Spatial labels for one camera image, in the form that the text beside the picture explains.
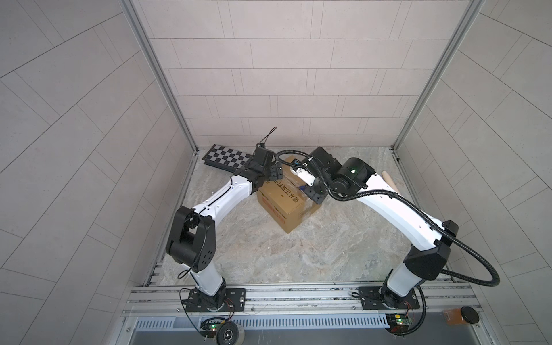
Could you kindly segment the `brown cardboard express box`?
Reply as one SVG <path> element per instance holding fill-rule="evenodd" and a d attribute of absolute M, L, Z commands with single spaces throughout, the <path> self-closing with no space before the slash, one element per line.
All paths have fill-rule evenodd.
<path fill-rule="evenodd" d="M 287 233 L 291 233 L 320 207 L 303 192 L 305 184 L 283 165 L 283 179 L 267 181 L 256 192 L 260 205 Z"/>

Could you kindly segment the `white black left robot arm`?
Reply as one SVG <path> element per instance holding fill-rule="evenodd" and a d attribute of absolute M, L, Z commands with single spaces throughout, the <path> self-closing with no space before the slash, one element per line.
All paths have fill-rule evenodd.
<path fill-rule="evenodd" d="M 201 306 L 218 310 L 226 299 L 226 281 L 213 263 L 217 224 L 265 182 L 282 178 L 279 162 L 271 160 L 260 165 L 251 160 L 203 203 L 193 208 L 182 206 L 176 211 L 165 252 L 191 274 Z"/>

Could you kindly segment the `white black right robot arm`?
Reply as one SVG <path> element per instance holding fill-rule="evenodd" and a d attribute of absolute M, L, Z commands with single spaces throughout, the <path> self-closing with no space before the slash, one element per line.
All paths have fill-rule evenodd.
<path fill-rule="evenodd" d="M 441 231 L 455 237 L 458 226 L 449 231 L 433 218 L 416 208 L 359 158 L 339 163 L 325 149 L 316 148 L 302 161 L 306 171 L 298 176 L 322 196 L 343 201 L 353 198 L 372 208 L 389 221 L 411 242 L 411 249 L 385 278 L 379 290 L 382 302 L 388 308 L 399 308 L 414 287 L 427 280 L 435 280 L 444 269 L 451 253 L 452 241 Z"/>

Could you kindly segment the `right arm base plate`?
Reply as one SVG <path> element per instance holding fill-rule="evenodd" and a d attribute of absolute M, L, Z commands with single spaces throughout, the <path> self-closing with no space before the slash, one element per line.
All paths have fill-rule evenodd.
<path fill-rule="evenodd" d="M 407 296 L 396 297 L 392 293 L 384 295 L 380 292 L 380 286 L 361 286 L 356 291 L 361 302 L 362 310 L 406 310 L 420 309 L 421 301 L 414 289 L 411 289 Z"/>

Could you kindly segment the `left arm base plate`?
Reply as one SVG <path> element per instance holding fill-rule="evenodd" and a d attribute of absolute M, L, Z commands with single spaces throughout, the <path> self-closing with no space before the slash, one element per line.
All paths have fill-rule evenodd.
<path fill-rule="evenodd" d="M 247 290 L 244 288 L 222 288 L 214 296 L 194 288 L 188 296 L 181 297 L 187 312 L 243 312 Z"/>

